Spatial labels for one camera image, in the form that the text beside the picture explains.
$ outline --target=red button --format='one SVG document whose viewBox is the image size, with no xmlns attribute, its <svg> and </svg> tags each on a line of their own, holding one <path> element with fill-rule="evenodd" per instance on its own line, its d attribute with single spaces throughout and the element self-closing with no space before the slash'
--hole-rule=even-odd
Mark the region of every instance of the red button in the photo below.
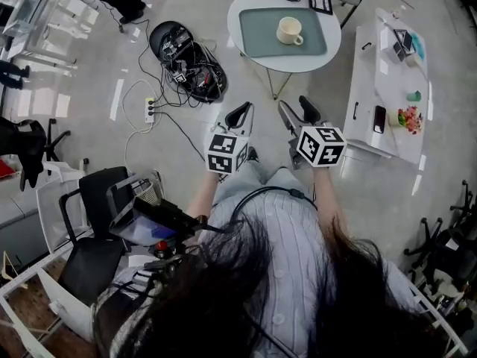
<svg viewBox="0 0 477 358">
<path fill-rule="evenodd" d="M 165 251 L 167 249 L 167 242 L 161 240 L 156 244 L 156 250 L 158 251 Z"/>
</svg>

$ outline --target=light blue shirt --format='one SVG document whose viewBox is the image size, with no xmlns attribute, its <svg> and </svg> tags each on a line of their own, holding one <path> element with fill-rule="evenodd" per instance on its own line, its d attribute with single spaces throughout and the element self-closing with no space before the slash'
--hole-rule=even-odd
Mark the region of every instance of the light blue shirt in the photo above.
<svg viewBox="0 0 477 358">
<path fill-rule="evenodd" d="M 244 196 L 237 194 L 218 203 L 209 223 L 216 227 L 225 225 Z M 274 191 L 253 198 L 242 212 L 263 223 L 272 245 L 270 292 L 262 326 L 296 355 L 305 357 L 315 317 L 317 278 L 324 266 L 320 262 L 327 258 L 317 212 L 307 201 Z M 210 236 L 213 235 L 204 231 L 199 241 Z M 414 308 L 407 279 L 393 263 L 388 263 L 388 273 L 394 297 L 403 306 Z M 256 356 L 260 355 L 283 356 L 267 340 L 262 341 L 256 352 Z"/>
</svg>

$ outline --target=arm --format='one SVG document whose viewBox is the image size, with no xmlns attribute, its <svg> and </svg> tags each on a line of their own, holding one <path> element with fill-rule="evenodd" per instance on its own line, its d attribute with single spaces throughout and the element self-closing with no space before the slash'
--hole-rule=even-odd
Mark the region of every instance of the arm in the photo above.
<svg viewBox="0 0 477 358">
<path fill-rule="evenodd" d="M 187 210 L 187 215 L 196 218 L 199 215 L 210 216 L 212 202 L 214 200 L 215 191 L 217 190 L 219 175 L 214 172 L 207 172 L 199 192 L 192 199 Z"/>
<path fill-rule="evenodd" d="M 332 229 L 333 219 L 338 222 L 341 232 L 348 235 L 346 222 L 340 205 L 336 201 L 335 189 L 328 169 L 313 169 L 316 191 L 316 206 L 318 208 L 318 223 L 324 233 Z"/>
</svg>

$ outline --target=flower decoration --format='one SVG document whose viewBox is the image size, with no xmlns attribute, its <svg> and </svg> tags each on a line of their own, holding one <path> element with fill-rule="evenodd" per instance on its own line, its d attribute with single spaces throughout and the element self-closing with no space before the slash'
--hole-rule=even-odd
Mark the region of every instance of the flower decoration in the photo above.
<svg viewBox="0 0 477 358">
<path fill-rule="evenodd" d="M 408 129 L 409 133 L 417 134 L 422 130 L 423 114 L 417 112 L 417 106 L 409 106 L 407 109 L 399 109 L 397 120 L 400 125 Z"/>
</svg>

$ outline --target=round white table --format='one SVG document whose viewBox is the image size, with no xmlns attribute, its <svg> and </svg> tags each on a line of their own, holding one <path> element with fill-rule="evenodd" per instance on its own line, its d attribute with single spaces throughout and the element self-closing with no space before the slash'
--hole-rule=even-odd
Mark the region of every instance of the round white table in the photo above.
<svg viewBox="0 0 477 358">
<path fill-rule="evenodd" d="M 229 13 L 227 14 L 227 27 L 230 38 L 240 50 L 241 54 L 247 56 L 244 50 L 244 42 L 241 35 L 241 26 L 239 14 L 246 9 L 254 8 L 270 8 L 270 7 L 309 7 L 308 0 L 300 0 L 296 2 L 287 0 L 234 0 L 230 5 Z M 323 35 L 326 41 L 326 53 L 315 55 L 290 55 L 290 56 L 267 56 L 267 57 L 249 57 L 259 65 L 267 69 L 268 81 L 270 82 L 270 89 L 274 99 L 282 92 L 286 83 L 294 73 L 310 72 L 326 65 L 336 55 L 341 44 L 341 28 L 338 18 L 335 14 L 327 15 L 325 13 L 316 13 L 320 20 Z M 270 79 L 269 70 L 277 72 L 288 73 L 288 77 L 283 82 L 277 93 L 274 93 L 274 88 Z"/>
</svg>

